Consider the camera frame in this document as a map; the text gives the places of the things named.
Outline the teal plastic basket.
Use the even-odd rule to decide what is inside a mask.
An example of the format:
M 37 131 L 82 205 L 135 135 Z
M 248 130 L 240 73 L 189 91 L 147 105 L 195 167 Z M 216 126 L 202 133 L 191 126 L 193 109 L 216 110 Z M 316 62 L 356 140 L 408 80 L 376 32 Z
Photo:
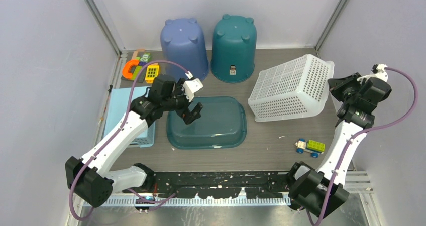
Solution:
M 191 124 L 184 123 L 175 112 L 166 120 L 166 135 L 170 144 L 178 149 L 233 148 L 240 145 L 247 135 L 247 119 L 243 106 L 233 97 L 198 97 L 203 108 L 201 117 Z

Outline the white plastic basket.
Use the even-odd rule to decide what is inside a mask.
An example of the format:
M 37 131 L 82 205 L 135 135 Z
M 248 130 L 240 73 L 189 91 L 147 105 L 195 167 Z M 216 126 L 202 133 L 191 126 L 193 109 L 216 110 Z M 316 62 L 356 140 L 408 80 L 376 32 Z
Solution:
M 248 98 L 256 122 L 308 118 L 319 115 L 328 100 L 328 80 L 334 62 L 314 55 L 262 70 Z

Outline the light blue plastic basket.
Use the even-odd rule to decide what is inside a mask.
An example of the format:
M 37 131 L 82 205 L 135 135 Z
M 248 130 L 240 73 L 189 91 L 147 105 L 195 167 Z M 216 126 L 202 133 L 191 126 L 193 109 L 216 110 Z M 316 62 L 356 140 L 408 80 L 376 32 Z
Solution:
M 106 136 L 124 116 L 128 105 L 130 91 L 130 88 L 119 88 L 112 90 L 108 104 L 108 113 L 106 116 L 106 123 L 104 127 L 104 136 Z M 154 145 L 154 138 L 155 123 L 153 123 L 146 131 L 139 134 L 128 145 L 128 148 L 151 147 Z

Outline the blue plastic bucket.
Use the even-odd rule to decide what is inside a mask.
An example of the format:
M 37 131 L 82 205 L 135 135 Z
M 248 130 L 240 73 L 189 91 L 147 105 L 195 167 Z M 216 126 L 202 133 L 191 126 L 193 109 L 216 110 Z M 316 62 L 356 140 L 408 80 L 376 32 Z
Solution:
M 160 33 L 163 57 L 203 81 L 209 72 L 204 33 L 195 18 L 167 19 Z

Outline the teal plastic bucket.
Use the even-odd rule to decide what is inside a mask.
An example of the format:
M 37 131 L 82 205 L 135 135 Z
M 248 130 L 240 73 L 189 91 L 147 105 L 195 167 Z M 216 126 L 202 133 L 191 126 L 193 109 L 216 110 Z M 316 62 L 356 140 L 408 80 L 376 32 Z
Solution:
M 212 40 L 211 71 L 226 83 L 240 83 L 253 74 L 257 30 L 254 19 L 224 14 Z

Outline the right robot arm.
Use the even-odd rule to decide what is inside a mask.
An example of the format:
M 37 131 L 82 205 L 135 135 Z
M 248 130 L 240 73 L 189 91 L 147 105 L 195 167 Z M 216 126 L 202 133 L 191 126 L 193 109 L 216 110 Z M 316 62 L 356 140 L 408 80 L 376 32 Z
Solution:
M 361 76 L 355 73 L 328 80 L 330 94 L 342 103 L 333 141 L 323 162 L 316 169 L 300 161 L 287 176 L 289 198 L 317 218 L 325 218 L 349 197 L 344 189 L 352 157 L 374 125 L 372 112 L 387 99 L 391 86 L 386 72 Z

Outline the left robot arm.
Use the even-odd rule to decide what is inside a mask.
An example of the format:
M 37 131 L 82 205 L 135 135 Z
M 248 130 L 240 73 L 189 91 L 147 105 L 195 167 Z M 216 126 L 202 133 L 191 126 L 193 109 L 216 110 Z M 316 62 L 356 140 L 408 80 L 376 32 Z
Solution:
M 143 96 L 130 102 L 124 115 L 113 129 L 90 151 L 80 158 L 71 156 L 65 163 L 67 186 L 71 195 L 78 195 L 97 208 L 118 191 L 137 188 L 142 193 L 154 186 L 152 172 L 141 163 L 128 169 L 111 171 L 116 159 L 128 145 L 167 111 L 174 111 L 185 124 L 201 117 L 202 104 L 190 105 L 203 84 L 190 73 L 175 81 L 159 75 Z

